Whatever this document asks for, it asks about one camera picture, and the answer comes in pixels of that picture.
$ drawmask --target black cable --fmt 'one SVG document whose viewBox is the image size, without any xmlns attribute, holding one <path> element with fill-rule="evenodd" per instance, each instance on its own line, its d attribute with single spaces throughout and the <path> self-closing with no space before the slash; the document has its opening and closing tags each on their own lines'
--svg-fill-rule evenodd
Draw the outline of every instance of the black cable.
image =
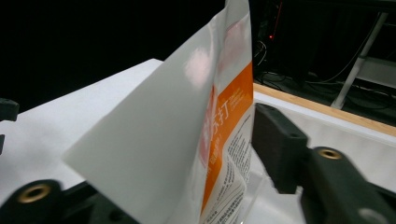
<svg viewBox="0 0 396 224">
<path fill-rule="evenodd" d="M 281 77 L 281 79 L 272 80 L 271 78 L 264 78 L 266 75 L 275 76 L 275 77 Z M 280 75 L 280 74 L 277 74 L 277 73 L 272 73 L 272 72 L 263 72 L 262 73 L 262 79 L 266 80 L 266 81 L 269 81 L 269 82 L 282 82 L 282 81 L 284 81 L 286 79 L 286 76 L 285 75 Z"/>
<path fill-rule="evenodd" d="M 375 28 L 375 25 L 376 25 L 376 22 L 378 21 L 380 15 L 381 15 L 381 13 L 378 12 L 378 14 L 376 16 L 376 19 L 375 19 L 375 22 L 374 22 L 372 28 L 370 29 L 370 32 L 367 34 L 366 37 L 364 37 L 363 42 L 361 42 L 361 45 L 359 46 L 358 50 L 353 55 L 353 57 L 349 60 L 349 62 L 346 64 L 346 66 L 337 75 L 335 75 L 334 77 L 331 77 L 331 78 L 329 78 L 327 80 L 324 80 L 324 81 L 320 81 L 320 82 L 308 82 L 308 81 L 306 81 L 306 83 L 311 83 L 311 84 L 327 83 L 327 82 L 332 81 L 333 79 L 339 77 L 347 69 L 347 67 L 353 62 L 355 57 L 361 52 L 361 49 L 364 47 L 364 44 L 366 43 L 367 39 L 370 37 L 370 34 L 373 32 L 373 30 Z"/>
<path fill-rule="evenodd" d="M 372 101 L 376 101 L 376 102 L 379 101 L 379 102 L 384 103 L 384 104 L 389 105 L 389 106 L 396 105 L 396 100 L 393 99 L 392 95 L 390 93 L 388 93 L 388 92 L 375 91 L 375 90 L 364 90 L 364 89 L 361 88 L 360 85 L 352 85 L 352 87 L 358 88 L 358 90 L 360 91 L 361 95 L 364 98 L 366 98 L 366 99 L 369 99 L 369 100 L 372 100 Z M 381 94 L 383 97 L 387 96 L 388 100 L 381 99 L 381 98 L 377 97 L 378 94 Z"/>
<path fill-rule="evenodd" d="M 276 85 L 275 83 L 272 83 L 270 81 L 268 81 L 271 85 L 268 85 L 267 83 L 263 82 L 262 85 L 267 86 L 269 88 L 275 89 L 277 91 L 283 91 L 278 85 Z"/>
<path fill-rule="evenodd" d="M 390 105 L 385 105 L 385 106 L 383 106 L 383 107 L 370 107 L 370 106 L 365 106 L 365 105 L 360 105 L 360 104 L 355 103 L 353 100 L 350 99 L 349 96 L 346 96 L 346 99 L 347 99 L 350 103 L 352 103 L 353 105 L 355 105 L 356 107 L 360 107 L 360 108 L 363 108 L 363 109 L 381 110 L 381 109 L 387 109 L 387 108 L 390 107 Z"/>
<path fill-rule="evenodd" d="M 314 86 L 314 84 L 311 84 L 311 83 L 306 83 L 306 85 L 309 86 L 309 87 L 310 87 L 312 90 L 314 90 L 314 91 L 320 91 L 320 92 L 323 92 L 323 93 L 326 93 L 326 94 L 336 94 L 336 93 L 339 92 L 339 90 L 337 90 L 337 91 L 324 91 L 324 90 L 319 90 L 319 89 L 317 89 L 317 88 Z"/>
</svg>

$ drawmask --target dark curtain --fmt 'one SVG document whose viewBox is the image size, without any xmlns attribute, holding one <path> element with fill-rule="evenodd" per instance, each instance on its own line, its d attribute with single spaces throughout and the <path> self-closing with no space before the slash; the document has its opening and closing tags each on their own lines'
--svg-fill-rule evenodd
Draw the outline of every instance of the dark curtain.
<svg viewBox="0 0 396 224">
<path fill-rule="evenodd" d="M 21 112 L 155 58 L 165 60 L 222 1 L 11 1 L 2 6 L 0 97 Z"/>
</svg>

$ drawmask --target black clamp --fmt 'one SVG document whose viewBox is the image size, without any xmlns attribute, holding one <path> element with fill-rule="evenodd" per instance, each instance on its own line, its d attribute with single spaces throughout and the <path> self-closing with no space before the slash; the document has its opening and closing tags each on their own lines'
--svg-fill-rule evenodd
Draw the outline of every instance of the black clamp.
<svg viewBox="0 0 396 224">
<path fill-rule="evenodd" d="M 0 121 L 11 120 L 16 121 L 18 113 L 20 111 L 20 105 L 14 101 L 0 98 Z M 0 155 L 3 152 L 5 136 L 0 134 Z"/>
<path fill-rule="evenodd" d="M 279 193 L 303 188 L 307 224 L 396 223 L 395 193 L 367 182 L 341 151 L 307 141 L 279 110 L 256 104 L 252 146 Z"/>
</svg>

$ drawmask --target white surface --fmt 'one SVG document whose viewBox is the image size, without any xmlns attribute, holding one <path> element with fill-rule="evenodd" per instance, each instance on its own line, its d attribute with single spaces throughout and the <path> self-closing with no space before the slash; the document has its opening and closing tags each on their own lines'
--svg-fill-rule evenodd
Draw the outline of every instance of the white surface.
<svg viewBox="0 0 396 224">
<path fill-rule="evenodd" d="M 150 60 L 79 91 L 0 122 L 6 135 L 0 155 L 0 203 L 15 189 L 41 178 L 55 178 L 64 189 L 83 179 L 61 162 L 63 152 L 147 77 L 160 61 Z M 349 155 L 374 183 L 396 191 L 393 178 L 396 138 L 255 92 L 256 102 L 280 109 L 311 139 L 310 146 L 335 147 Z M 265 181 L 253 154 L 251 183 Z M 304 223 L 296 195 L 277 195 L 265 181 L 244 223 Z"/>
<path fill-rule="evenodd" d="M 68 189 L 83 179 L 61 155 L 110 112 L 162 62 L 149 60 L 0 122 L 6 135 L 0 155 L 0 203 L 22 185 L 54 178 Z"/>
</svg>

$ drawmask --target metal stand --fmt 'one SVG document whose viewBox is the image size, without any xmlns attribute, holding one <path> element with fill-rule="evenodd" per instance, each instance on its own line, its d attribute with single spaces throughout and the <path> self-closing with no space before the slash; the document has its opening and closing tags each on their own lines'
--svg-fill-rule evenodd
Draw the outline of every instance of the metal stand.
<svg viewBox="0 0 396 224">
<path fill-rule="evenodd" d="M 381 13 L 381 16 L 379 17 L 378 21 L 376 22 L 375 28 L 371 32 L 366 44 L 364 45 L 363 50 L 361 51 L 361 54 L 359 55 L 355 64 L 353 64 L 352 70 L 350 71 L 350 73 L 346 79 L 346 83 L 344 84 L 343 89 L 341 89 L 337 98 L 332 102 L 331 107 L 334 107 L 337 109 L 341 109 L 343 107 L 347 93 L 348 93 L 350 87 L 352 86 L 353 81 L 355 80 L 356 76 L 358 75 L 359 71 L 361 70 L 361 67 L 363 66 L 363 64 L 365 62 L 367 53 L 369 52 L 370 47 L 373 45 L 375 38 L 378 35 L 379 31 L 381 30 L 381 27 L 384 24 L 387 17 L 388 17 L 388 13 L 386 13 L 386 12 Z"/>
</svg>

